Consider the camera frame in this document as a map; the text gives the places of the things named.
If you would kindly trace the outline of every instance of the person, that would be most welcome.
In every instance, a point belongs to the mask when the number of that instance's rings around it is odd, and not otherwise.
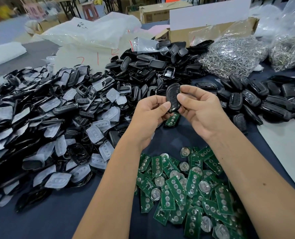
[[[212,148],[258,236],[295,238],[295,189],[234,126],[217,96],[195,86],[182,85],[180,89],[179,113]],[[170,106],[164,96],[138,102],[73,239],[129,238],[140,154],[158,124],[169,118]]]

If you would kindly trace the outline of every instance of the pink plastic stool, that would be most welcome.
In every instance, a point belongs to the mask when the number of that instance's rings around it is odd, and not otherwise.
[[[99,19],[99,14],[94,6],[93,2],[83,3],[82,11],[84,14],[84,18],[88,21],[94,21]]]

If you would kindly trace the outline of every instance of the person's left arm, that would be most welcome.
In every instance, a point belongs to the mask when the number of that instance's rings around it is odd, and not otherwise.
[[[73,239],[129,238],[140,155],[158,124],[169,118],[166,113],[170,106],[164,96],[150,96],[138,102]]]

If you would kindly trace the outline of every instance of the forearm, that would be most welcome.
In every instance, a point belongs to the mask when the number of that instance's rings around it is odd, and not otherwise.
[[[229,121],[208,141],[261,239],[295,238],[295,190]]]
[[[141,152],[130,135],[122,136],[73,239],[129,238]]]

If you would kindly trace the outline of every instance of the dark blue tabletop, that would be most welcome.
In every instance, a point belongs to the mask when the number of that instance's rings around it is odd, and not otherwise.
[[[57,47],[52,47],[51,52],[56,52]],[[21,57],[22,66],[29,65],[29,56]],[[10,67],[12,62],[0,66],[0,75],[7,73],[5,69],[14,69]],[[274,71],[264,65],[265,70],[261,73],[254,72],[250,78],[256,80],[265,80],[274,74]],[[287,76],[295,76],[295,69],[279,72]],[[203,81],[214,80],[214,76],[206,76]],[[248,125],[247,138],[261,152],[261,154],[273,165],[273,167],[285,178],[294,188],[295,183],[286,173],[275,154],[269,148],[263,137],[253,124]],[[151,144],[145,152],[149,155],[159,155],[168,153],[169,155],[180,159],[180,149],[186,146],[204,147],[206,143],[194,132],[191,125],[181,118],[179,125],[174,129],[165,130],[158,128]],[[40,205],[20,214],[14,212],[14,205],[19,197],[16,195],[5,206],[0,208],[0,239],[71,239],[96,188],[99,185],[100,177],[96,176],[87,185],[82,188],[64,189],[54,191],[52,195]],[[177,228],[171,223],[164,227],[153,219],[156,205],[148,214],[140,213],[139,197],[134,196],[133,209],[130,226],[130,239],[178,239],[183,238],[182,227]],[[251,238],[257,238],[253,228],[250,227],[249,234]]]

